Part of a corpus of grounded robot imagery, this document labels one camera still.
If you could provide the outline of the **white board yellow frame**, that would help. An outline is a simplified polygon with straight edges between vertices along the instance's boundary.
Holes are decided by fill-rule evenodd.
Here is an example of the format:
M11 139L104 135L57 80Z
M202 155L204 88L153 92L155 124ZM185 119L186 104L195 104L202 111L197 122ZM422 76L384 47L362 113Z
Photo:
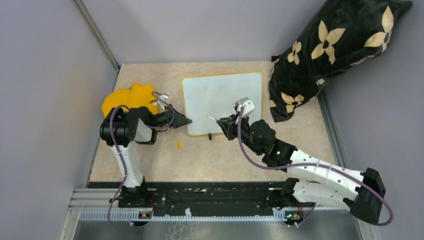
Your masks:
M182 90L185 116L192 120L187 125L191 136L221 134L221 128L212 118L226 118L234 114L235 103L245 97L255 106L249 115L249 123L262 118L261 72L186 77L182 80Z

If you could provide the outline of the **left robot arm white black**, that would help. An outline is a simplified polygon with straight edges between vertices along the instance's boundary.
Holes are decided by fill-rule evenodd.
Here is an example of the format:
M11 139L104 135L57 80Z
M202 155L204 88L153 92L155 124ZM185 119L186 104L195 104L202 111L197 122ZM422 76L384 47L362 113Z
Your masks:
M112 149L123 177L119 200L130 199L138 207L146 206L150 200L145 177L136 160L135 144L154 145L159 129L177 129L192 122L172 105L160 113L152 113L145 106L127 108L125 105L109 111L99 133Z

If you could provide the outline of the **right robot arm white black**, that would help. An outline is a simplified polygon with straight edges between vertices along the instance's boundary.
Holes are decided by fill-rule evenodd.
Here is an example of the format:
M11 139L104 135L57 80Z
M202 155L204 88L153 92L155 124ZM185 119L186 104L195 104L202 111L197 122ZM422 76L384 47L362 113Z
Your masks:
M264 170L280 170L308 180L291 178L280 191L287 206L297 203L317 203L344 209L366 223L383 226L380 222L386 188L380 173L368 167L364 171L331 164L313 157L296 146L276 137L276 131L264 120L249 124L238 116L216 120L229 141L238 140L246 159Z

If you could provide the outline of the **yellow cloth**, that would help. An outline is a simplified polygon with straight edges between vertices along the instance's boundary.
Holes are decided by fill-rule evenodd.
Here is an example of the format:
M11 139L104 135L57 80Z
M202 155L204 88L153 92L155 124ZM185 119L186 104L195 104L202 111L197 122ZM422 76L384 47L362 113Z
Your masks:
M112 108L125 105L129 108L147 107L153 114L159 113L156 98L152 95L156 89L152 85L134 82L130 88L119 88L108 95L101 106L103 117L107 117Z

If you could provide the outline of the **black floral pillow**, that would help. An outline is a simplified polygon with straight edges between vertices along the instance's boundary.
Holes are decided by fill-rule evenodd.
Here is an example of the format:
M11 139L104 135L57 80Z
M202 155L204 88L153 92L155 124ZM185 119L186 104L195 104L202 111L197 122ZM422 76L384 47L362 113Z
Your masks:
M327 0L284 53L272 57L270 114L290 120L332 79L383 54L411 0Z

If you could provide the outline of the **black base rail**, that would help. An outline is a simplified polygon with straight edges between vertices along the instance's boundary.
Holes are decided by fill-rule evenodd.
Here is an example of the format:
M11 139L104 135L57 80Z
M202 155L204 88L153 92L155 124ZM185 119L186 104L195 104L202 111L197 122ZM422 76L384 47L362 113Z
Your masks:
M73 191L69 209L83 221L154 222L279 221L294 225L311 202L284 196L282 181L148 182L130 191L118 182L90 182Z

